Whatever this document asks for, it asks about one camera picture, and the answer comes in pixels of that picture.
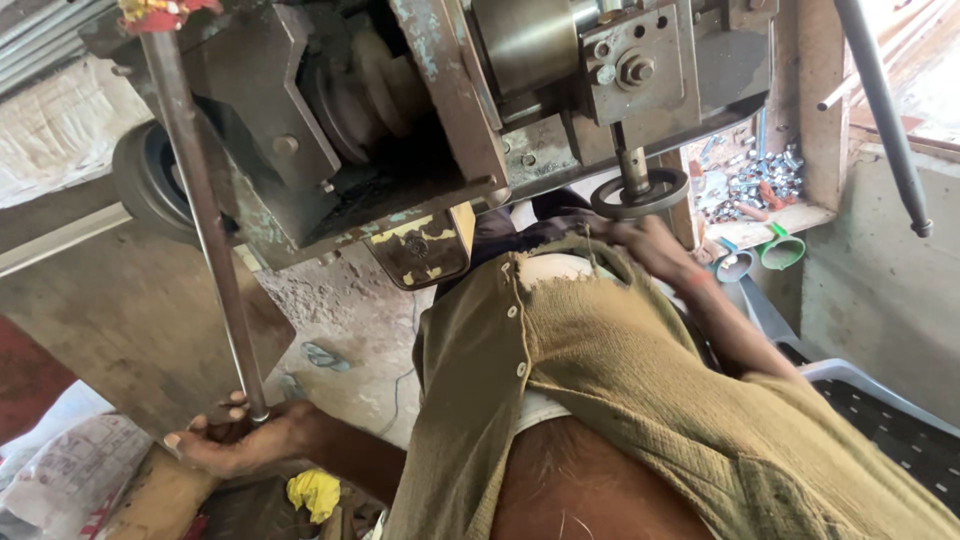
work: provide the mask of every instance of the metal machine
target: metal machine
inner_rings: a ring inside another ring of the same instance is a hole
[[[593,194],[598,213],[669,208],[688,178],[647,160],[763,106],[778,0],[630,1],[237,0],[195,13],[177,38],[228,231],[273,269],[366,241],[415,289],[467,271],[475,211],[617,167]],[[160,118],[116,13],[80,34]],[[175,165],[158,123],[113,159],[130,212],[196,242]]]

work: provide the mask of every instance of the wooden shelf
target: wooden shelf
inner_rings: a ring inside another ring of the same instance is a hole
[[[738,248],[747,249],[773,240],[774,232],[770,229],[770,224],[775,221],[789,233],[797,233],[833,221],[836,215],[832,210],[818,207],[807,201],[800,201],[780,211],[771,212],[770,219],[762,223],[747,218],[742,221],[707,225],[707,238],[719,244],[720,237],[723,236]]]

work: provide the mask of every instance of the wheel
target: wheel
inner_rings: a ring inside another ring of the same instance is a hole
[[[597,187],[590,196],[590,205],[593,211],[610,219],[635,219],[679,203],[690,190],[690,178],[684,171],[677,169],[650,169],[647,171],[650,190],[633,201],[623,200],[621,193],[620,203],[608,203],[607,199],[615,192],[623,189],[623,179],[614,178]]]
[[[155,120],[127,132],[113,149],[113,181],[130,215],[172,240],[199,245],[176,165],[170,137]]]

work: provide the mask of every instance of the man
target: man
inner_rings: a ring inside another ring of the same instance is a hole
[[[165,443],[225,477],[310,458],[391,507],[389,539],[960,537],[657,217],[610,224],[557,193],[520,234],[505,214],[483,217],[477,267],[423,314],[408,452],[308,402],[274,407],[232,444],[216,441],[243,423],[204,417]],[[590,227],[540,245],[576,223]],[[737,378],[707,368],[650,276]],[[232,418],[242,404],[234,393]]]

